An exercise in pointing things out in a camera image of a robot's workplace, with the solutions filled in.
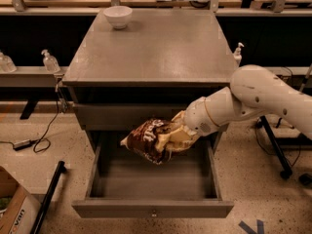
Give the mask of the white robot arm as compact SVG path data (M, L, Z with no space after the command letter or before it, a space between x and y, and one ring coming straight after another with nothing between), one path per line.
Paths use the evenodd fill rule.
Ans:
M229 86L192 101L178 113L174 128L158 135L156 149L183 151L226 124L270 113L312 138L312 97L264 67L245 65L234 71Z

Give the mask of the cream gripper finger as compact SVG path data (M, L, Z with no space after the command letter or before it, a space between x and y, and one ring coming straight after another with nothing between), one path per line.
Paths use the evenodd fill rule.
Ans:
M176 125L183 125L184 124L184 114L185 111L181 110L178 112L178 114L172 119L172 123Z
M189 149L199 138L199 135L186 126L181 126L167 134L159 134L155 144L158 152L181 152Z

